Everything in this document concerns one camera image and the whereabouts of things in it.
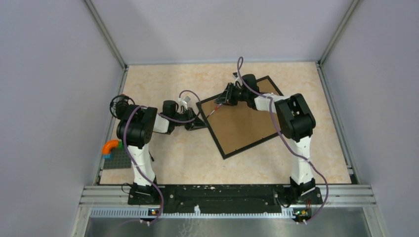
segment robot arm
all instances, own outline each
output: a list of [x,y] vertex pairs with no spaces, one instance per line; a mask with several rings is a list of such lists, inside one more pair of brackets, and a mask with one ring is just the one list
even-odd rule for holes
[[[235,106],[244,101],[247,106],[258,111],[272,111],[277,114],[281,132],[286,137],[290,148],[298,155],[310,159],[310,141],[316,121],[301,94],[280,96],[264,93],[257,96],[242,85],[237,73],[233,74],[235,83],[228,83],[224,92],[216,99],[217,104]],[[256,77],[252,74],[242,76],[245,83],[254,91],[259,92]],[[310,165],[293,155],[293,169],[290,177],[291,187],[297,197],[315,189],[315,180]]]
[[[148,143],[151,140],[153,132],[171,134],[176,126],[185,126],[187,130],[195,130],[207,127],[207,125],[199,118],[195,118],[196,114],[192,108],[187,107],[189,97],[180,99],[183,111],[178,113],[179,105],[175,101],[164,101],[163,112],[160,116],[157,115],[157,108],[148,107],[137,110],[133,116],[129,127],[126,131],[126,144],[128,150],[134,159],[132,163],[134,169],[134,185],[141,194],[149,194],[151,184],[141,176],[136,166],[149,180],[156,182],[156,175],[153,172],[150,162],[150,153],[148,150]],[[123,139],[126,122],[135,108],[134,101],[125,95],[115,97],[111,104],[111,114],[120,120],[117,126],[117,137]]]

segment floor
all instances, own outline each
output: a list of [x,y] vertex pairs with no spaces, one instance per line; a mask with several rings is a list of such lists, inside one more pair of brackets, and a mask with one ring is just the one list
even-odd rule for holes
[[[138,105],[161,111],[164,100],[177,100],[189,89],[201,99],[221,93],[236,64],[181,64],[130,66],[124,94]],[[311,160],[329,183],[350,183],[346,163],[314,62],[245,63],[242,75],[269,75],[285,95],[303,94],[315,119]],[[197,112],[197,100],[191,102]],[[115,129],[112,139],[116,139]],[[171,135],[154,133],[150,152],[159,184],[286,184],[292,157],[279,137],[223,160],[207,129],[177,127]],[[317,183],[323,180],[315,174]],[[102,172],[101,184],[133,182],[132,169]]]

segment white wall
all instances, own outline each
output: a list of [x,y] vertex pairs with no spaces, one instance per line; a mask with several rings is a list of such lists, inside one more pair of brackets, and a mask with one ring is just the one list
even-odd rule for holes
[[390,236],[419,231],[419,1],[363,1],[325,71]]
[[351,0],[94,0],[128,64],[317,61]]
[[70,234],[122,69],[81,0],[0,3],[0,236]]

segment orange toy piece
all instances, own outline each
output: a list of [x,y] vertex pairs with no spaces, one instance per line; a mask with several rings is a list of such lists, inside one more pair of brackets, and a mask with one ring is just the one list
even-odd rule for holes
[[119,140],[110,140],[102,147],[102,155],[110,158],[111,150],[119,146]]

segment purple cable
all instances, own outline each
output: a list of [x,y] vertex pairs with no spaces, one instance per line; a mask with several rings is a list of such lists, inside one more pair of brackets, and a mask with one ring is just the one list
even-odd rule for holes
[[240,78],[240,80],[242,80],[242,83],[243,83],[243,85],[245,85],[245,87],[247,87],[247,89],[249,89],[251,92],[253,92],[254,94],[256,94],[256,95],[258,95],[258,96],[261,96],[261,97],[263,97],[263,98],[268,98],[270,101],[269,101],[269,113],[270,113],[270,115],[271,115],[271,119],[272,119],[272,122],[274,123],[274,127],[275,127],[275,129],[276,129],[276,132],[278,133],[278,135],[279,135],[279,137],[281,138],[281,140],[282,140],[282,142],[285,144],[285,146],[288,148],[288,150],[291,152],[291,154],[293,154],[294,156],[296,156],[296,157],[299,157],[299,158],[301,158],[301,159],[303,159],[303,160],[305,160],[310,166],[311,166],[311,168],[313,168],[313,170],[314,170],[314,172],[316,172],[320,177],[322,177],[322,179],[325,181],[325,185],[326,185],[326,196],[325,196],[325,199],[323,200],[323,203],[320,205],[320,207],[319,207],[319,209],[316,211],[316,213],[314,213],[314,215],[308,220],[308,221],[306,221],[306,224],[308,224],[311,220],[313,220],[319,213],[320,213],[320,211],[323,209],[323,207],[325,206],[325,204],[326,204],[326,201],[327,201],[327,199],[328,199],[328,197],[329,197],[329,184],[327,183],[327,180],[326,180],[326,178],[324,177],[324,175],[323,174],[321,174],[317,169],[316,169],[316,167],[314,167],[314,165],[313,165],[313,163],[308,159],[308,158],[306,158],[306,157],[304,157],[304,156],[302,156],[302,155],[299,155],[299,154],[297,154],[297,153],[295,153],[292,149],[291,149],[291,147],[288,145],[288,143],[287,143],[287,141],[285,140],[285,138],[284,138],[284,136],[283,136],[283,134],[281,133],[281,130],[279,129],[279,127],[278,127],[278,125],[277,125],[277,123],[276,123],[276,121],[275,121],[275,116],[274,116],[274,113],[273,113],[273,111],[272,111],[272,103],[273,103],[273,98],[272,97],[270,97],[270,96],[265,96],[265,95],[262,95],[262,94],[260,94],[260,93],[258,93],[258,92],[256,92],[256,91],[254,91],[252,88],[250,88],[247,84],[246,84],[246,82],[245,82],[245,80],[243,80],[243,78],[242,78],[242,75],[240,74],[240,69],[242,68],[242,65],[243,65],[243,61],[244,61],[244,59],[243,59],[243,57],[240,57],[239,58],[239,60],[237,61],[237,74],[239,75],[239,78]]
[[[199,99],[198,95],[197,95],[195,92],[193,92],[192,90],[183,90],[183,91],[181,91],[181,92],[180,92],[180,94],[179,94],[179,98],[180,98],[180,96],[181,96],[184,92],[191,92],[192,94],[194,94],[194,95],[197,97],[198,101],[199,101],[199,102],[201,102],[201,100]],[[160,116],[160,117],[162,117],[162,118],[165,118],[165,119],[167,119],[167,120],[170,120],[170,121],[172,121],[172,122],[177,122],[177,123],[189,123],[189,122],[194,121],[194,120],[195,120],[195,119],[199,116],[199,114],[200,114],[200,113],[201,113],[201,111],[198,111],[198,114],[197,114],[197,115],[196,115],[193,119],[188,120],[188,121],[175,120],[175,119],[169,118],[169,117],[167,117],[167,116],[165,116],[165,115],[162,115],[162,114],[159,114],[159,116]]]
[[[126,131],[128,130],[129,123],[131,123],[131,120],[132,120],[132,118],[134,117],[134,114],[137,112],[137,110],[139,110],[139,109],[141,109],[141,108],[146,108],[146,107],[145,107],[145,106],[143,106],[143,105],[140,105],[140,106],[138,106],[137,108],[135,108],[135,109],[134,109],[134,111],[132,111],[131,115],[129,116],[128,120],[126,121],[125,129],[124,129],[124,136],[123,136],[123,143],[124,143],[124,148],[125,148],[125,151],[126,151],[126,153],[128,154],[129,158],[131,159],[132,164],[133,164],[133,165],[135,165],[135,167],[137,168],[138,173],[140,173],[140,175],[141,175],[141,176],[142,176],[145,180],[147,180],[147,181],[148,181],[148,182],[149,182],[149,183],[150,183],[150,184],[151,184],[154,188],[156,188],[157,192],[159,192],[160,198],[162,199],[162,202],[160,202],[160,210],[159,210],[159,213],[157,213],[156,218],[150,222],[150,224],[149,224],[149,225],[151,225],[151,224],[154,224],[154,223],[157,221],[157,219],[161,216],[161,214],[163,213],[163,207],[164,207],[164,205],[165,205],[165,201],[164,201],[164,199],[163,199],[163,194],[162,194],[162,191],[159,189],[159,187],[158,187],[155,183],[153,183],[153,181],[151,181],[149,178],[147,178],[147,177],[143,174],[143,172],[141,172],[141,169],[138,167],[137,162],[135,162],[135,160],[134,160],[134,158],[132,157],[131,153],[129,152],[129,150],[128,150],[128,146],[127,146],[127,144],[126,144]],[[119,227],[121,227],[121,226],[123,226],[123,225],[125,225],[125,224],[127,224],[127,223],[134,222],[134,221],[138,221],[138,222],[143,223],[143,221],[142,221],[142,220],[138,220],[138,219],[131,219],[131,220],[124,221],[124,222],[120,223],[119,225],[115,226],[115,227],[114,227],[114,228],[113,228],[113,229],[112,229],[109,233],[107,233],[107,234],[105,235],[105,237],[106,237],[106,236],[108,236],[108,235],[110,235],[111,233],[113,233],[113,232],[114,232],[116,229],[118,229]]]

